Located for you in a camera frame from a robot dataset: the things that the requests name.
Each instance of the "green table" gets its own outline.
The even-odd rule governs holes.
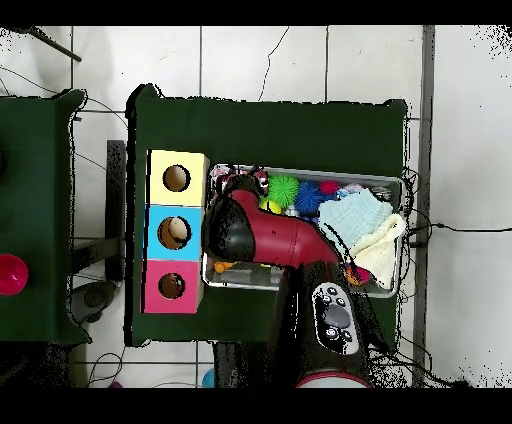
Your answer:
[[[247,103],[166,99],[140,86],[127,103],[130,119],[128,185],[135,184],[134,222],[127,223],[127,340],[263,341],[273,318],[274,292],[206,287],[195,315],[141,314],[144,186],[148,149],[200,152],[210,163],[400,177],[406,104]],[[129,232],[133,230],[133,244]],[[374,299],[386,342],[394,342],[396,297]]]
[[[69,124],[83,99],[79,90],[52,99],[0,98],[0,253],[23,258],[30,269],[21,293],[0,296],[1,341],[88,341],[66,310]]]

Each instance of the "towel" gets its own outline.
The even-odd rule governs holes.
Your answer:
[[[329,224],[343,243],[351,249],[362,236],[377,230],[393,212],[389,203],[378,201],[367,188],[343,200],[324,202],[320,204],[318,210],[320,211],[318,220],[320,229],[329,240],[335,243],[342,255],[346,254],[345,248],[326,224]]]
[[[370,271],[383,289],[391,288],[395,267],[395,240],[405,231],[405,222],[398,214],[390,215],[372,234],[362,236],[350,249],[357,266]]]

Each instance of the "yellow ball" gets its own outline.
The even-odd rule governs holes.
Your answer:
[[[266,211],[270,210],[270,212],[275,213],[277,215],[281,214],[281,207],[273,200],[263,199],[260,203],[260,209]]]

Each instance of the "plastic bin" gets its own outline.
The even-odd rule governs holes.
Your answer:
[[[214,190],[215,167],[226,165],[214,165],[210,168],[209,189]],[[251,166],[238,165],[238,169],[250,171]],[[380,177],[372,175],[342,174],[336,172],[306,171],[298,169],[284,168],[264,168],[269,175],[283,174],[298,178],[299,180],[325,181],[334,180],[341,186],[357,183],[365,188],[385,187],[391,191],[390,204],[393,207],[393,213],[398,213],[403,217],[403,204],[405,199],[404,183],[400,178]],[[402,250],[402,237],[395,240],[395,271],[391,282],[391,289],[385,290],[379,287],[374,281],[370,281],[363,287],[350,286],[352,293],[366,293],[369,297],[387,298],[392,297],[398,290],[398,280],[400,277],[400,262]],[[222,273],[217,273],[214,269],[214,261],[209,259],[206,254],[203,256],[203,280],[206,284],[214,287],[237,287],[253,290],[274,290],[279,289],[279,283],[283,270],[279,267],[262,266],[255,263],[240,262]]]

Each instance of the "green spiky ball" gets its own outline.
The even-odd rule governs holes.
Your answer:
[[[268,177],[268,198],[286,209],[292,205],[299,191],[299,180],[287,175]]]

